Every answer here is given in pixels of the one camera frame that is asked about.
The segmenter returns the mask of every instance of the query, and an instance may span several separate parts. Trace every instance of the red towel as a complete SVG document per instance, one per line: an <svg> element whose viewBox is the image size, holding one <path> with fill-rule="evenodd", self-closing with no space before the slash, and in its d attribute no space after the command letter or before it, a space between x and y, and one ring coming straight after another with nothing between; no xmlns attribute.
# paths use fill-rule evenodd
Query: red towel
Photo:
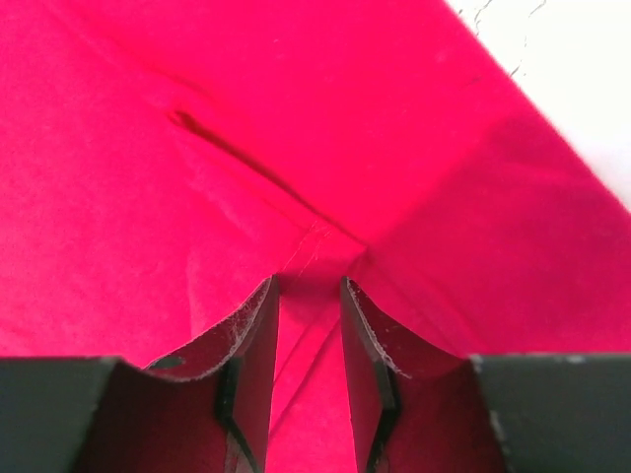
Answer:
<svg viewBox="0 0 631 473"><path fill-rule="evenodd" d="M631 220L437 0L6 0L0 354L145 365L279 273L268 471L350 472L338 286L619 351Z"/></svg>

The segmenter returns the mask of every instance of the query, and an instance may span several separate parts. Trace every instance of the crack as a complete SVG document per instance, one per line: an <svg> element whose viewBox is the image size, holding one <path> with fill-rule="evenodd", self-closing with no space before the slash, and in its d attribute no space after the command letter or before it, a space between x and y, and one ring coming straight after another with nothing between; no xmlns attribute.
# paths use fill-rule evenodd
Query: crack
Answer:
<svg viewBox="0 0 631 473"><path fill-rule="evenodd" d="M534 15L536 12L541 10L545 6L546 3L548 3L548 0L542 0L541 3L539 3L536 7L534 7L534 9L528 14L528 19L532 18L532 15ZM527 47L528 47L528 32L526 29L526 34L524 36L524 51L526 51ZM513 69L513 72L511 72L511 77L514 77L515 74L517 74L520 71L523 63L524 63L524 55L522 54L522 59L520 59L520 63L517 65L515 69Z"/></svg>
<svg viewBox="0 0 631 473"><path fill-rule="evenodd" d="M492 2L492 1L493 1L493 0L487 0L487 2L486 2L484 5L482 5L482 8L480 8L480 9L477 11L477 13L475 14L475 17L473 17L473 22L474 22L474 24L475 24L475 35L476 35L476 36L480 36L480 23L482 22L482 20L480 19L480 14L481 14L484 10L486 10L486 9L488 8L488 6L489 6L489 5L491 5L491 2Z"/></svg>

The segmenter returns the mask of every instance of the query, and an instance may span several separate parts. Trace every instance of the red fabric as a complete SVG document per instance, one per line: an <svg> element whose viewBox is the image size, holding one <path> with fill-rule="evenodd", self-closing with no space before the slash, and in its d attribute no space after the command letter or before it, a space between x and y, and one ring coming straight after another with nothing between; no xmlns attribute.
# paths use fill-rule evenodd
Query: red fabric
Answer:
<svg viewBox="0 0 631 473"><path fill-rule="evenodd" d="M0 85L0 353L143 365L278 272L271 472L354 469L343 274L457 355L629 348L627 212L439 1L7 0Z"/></svg>

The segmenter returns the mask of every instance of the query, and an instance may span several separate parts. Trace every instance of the white marble surface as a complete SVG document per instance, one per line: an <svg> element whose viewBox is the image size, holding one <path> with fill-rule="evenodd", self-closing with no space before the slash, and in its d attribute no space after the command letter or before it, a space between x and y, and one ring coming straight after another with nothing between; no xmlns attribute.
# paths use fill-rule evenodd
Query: white marble surface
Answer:
<svg viewBox="0 0 631 473"><path fill-rule="evenodd" d="M631 1L447 1L631 209Z"/></svg>

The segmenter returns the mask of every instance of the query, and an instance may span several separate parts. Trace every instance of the white surface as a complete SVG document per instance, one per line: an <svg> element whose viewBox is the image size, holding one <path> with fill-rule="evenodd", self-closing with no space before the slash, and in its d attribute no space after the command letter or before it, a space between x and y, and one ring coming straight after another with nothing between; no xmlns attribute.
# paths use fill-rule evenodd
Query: white surface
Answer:
<svg viewBox="0 0 631 473"><path fill-rule="evenodd" d="M631 0L447 0L631 209Z"/></svg>

